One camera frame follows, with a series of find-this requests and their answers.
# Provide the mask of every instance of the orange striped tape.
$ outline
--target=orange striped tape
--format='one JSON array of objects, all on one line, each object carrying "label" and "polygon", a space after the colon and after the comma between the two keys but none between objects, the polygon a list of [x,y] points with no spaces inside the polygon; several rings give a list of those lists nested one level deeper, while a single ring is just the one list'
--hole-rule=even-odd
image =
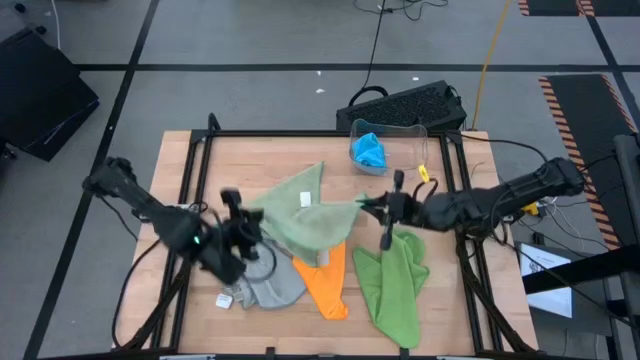
[{"label": "orange striped tape", "polygon": [[576,0],[579,16],[596,16],[591,0]]},{"label": "orange striped tape", "polygon": [[522,15],[529,16],[529,3],[527,0],[518,0],[518,7]]},{"label": "orange striped tape", "polygon": [[[564,117],[564,113],[562,112],[562,107],[560,103],[558,103],[558,98],[556,97],[553,87],[551,86],[551,82],[545,76],[541,76],[538,79],[540,83],[540,87],[542,87],[542,92],[544,93],[544,98],[547,101],[547,105],[549,106],[549,110],[553,116],[553,121],[556,123],[556,127],[558,128],[558,132],[560,133],[560,137],[562,138],[562,143],[564,147],[567,149],[569,153],[569,159],[573,161],[576,165],[584,166],[585,162],[582,158],[582,154],[580,154],[580,150],[578,150],[578,146],[576,145],[575,139],[571,134],[571,128],[567,123],[567,119]],[[589,208],[591,208],[591,213],[593,214],[593,218],[596,221],[596,225],[602,234],[602,238],[604,239],[605,245],[613,250],[620,247],[620,241],[616,236],[613,227],[611,227],[611,223],[609,222],[609,217],[607,213],[604,211],[604,208],[600,204],[598,200],[598,193],[596,191],[596,187],[591,180],[591,176],[588,174],[588,170],[585,169],[582,171],[585,175],[585,189],[584,194],[587,197],[587,203],[589,204]]]},{"label": "orange striped tape", "polygon": [[604,83],[609,88],[609,92],[611,93],[611,97],[613,98],[613,101],[618,106],[618,110],[620,110],[620,114],[624,118],[624,122],[627,124],[627,127],[629,127],[629,129],[632,132],[637,133],[638,130],[636,129],[636,126],[633,123],[633,120],[631,120],[629,115],[627,115],[627,112],[624,110],[624,107],[622,106],[622,102],[620,101],[620,98],[618,97],[618,94],[616,94],[616,90],[614,89],[613,85],[609,81],[609,78],[607,78],[607,76],[604,75],[604,74],[601,74],[600,76],[602,76],[602,80],[604,80]]}]

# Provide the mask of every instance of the black equipment box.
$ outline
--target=black equipment box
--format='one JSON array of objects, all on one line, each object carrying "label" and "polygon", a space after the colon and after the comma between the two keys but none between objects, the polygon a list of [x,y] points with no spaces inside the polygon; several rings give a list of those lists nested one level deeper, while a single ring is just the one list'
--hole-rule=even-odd
[{"label": "black equipment box", "polygon": [[467,118],[455,89],[440,80],[338,110],[336,130],[351,130],[357,119],[394,126],[423,125],[427,130],[456,130]]},{"label": "black equipment box", "polygon": [[98,107],[98,96],[30,29],[0,43],[0,64],[0,138],[50,161]]}]

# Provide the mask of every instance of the orange cloth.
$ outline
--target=orange cloth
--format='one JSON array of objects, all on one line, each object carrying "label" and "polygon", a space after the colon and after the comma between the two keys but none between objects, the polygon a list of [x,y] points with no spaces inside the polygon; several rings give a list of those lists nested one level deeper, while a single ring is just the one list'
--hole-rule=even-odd
[{"label": "orange cloth", "polygon": [[304,279],[318,310],[328,320],[344,320],[349,314],[349,309],[340,299],[346,253],[347,246],[343,241],[329,250],[329,265],[315,268],[296,257],[293,258],[293,267]]}]

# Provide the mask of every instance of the yellow clip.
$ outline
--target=yellow clip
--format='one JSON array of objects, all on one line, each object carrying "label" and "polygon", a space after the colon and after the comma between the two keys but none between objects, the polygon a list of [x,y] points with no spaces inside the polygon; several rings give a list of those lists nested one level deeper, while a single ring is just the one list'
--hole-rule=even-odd
[{"label": "yellow clip", "polygon": [[540,211],[538,211],[538,205],[536,203],[531,203],[523,207],[522,210],[524,210],[524,212],[526,212],[527,214],[533,216],[537,216],[538,214],[540,214]]},{"label": "yellow clip", "polygon": [[418,172],[420,173],[420,176],[422,177],[422,181],[424,182],[429,182],[429,173],[427,172],[427,168],[424,167],[424,165],[420,165],[420,167],[418,167]]}]

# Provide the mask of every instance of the yellow cable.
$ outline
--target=yellow cable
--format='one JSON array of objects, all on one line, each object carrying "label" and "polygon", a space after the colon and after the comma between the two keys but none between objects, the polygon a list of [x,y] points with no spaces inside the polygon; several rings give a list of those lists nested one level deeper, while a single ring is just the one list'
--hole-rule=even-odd
[{"label": "yellow cable", "polygon": [[500,15],[500,21],[498,21],[498,27],[496,28],[496,33],[493,34],[493,39],[491,40],[491,47],[489,47],[489,53],[487,54],[487,59],[484,62],[484,66],[482,67],[482,75],[480,76],[480,85],[478,86],[478,93],[476,94],[476,109],[473,112],[473,123],[471,124],[471,130],[476,129],[476,120],[478,119],[478,109],[480,108],[480,98],[482,97],[482,90],[484,89],[484,77],[487,74],[487,67],[491,63],[491,55],[493,55],[493,50],[496,47],[496,43],[498,42],[498,36],[500,36],[500,31],[502,31],[502,25],[504,24],[504,19],[507,18],[507,12],[509,10],[509,4],[511,0],[507,0],[504,4],[504,9],[502,9],[502,15]]}]

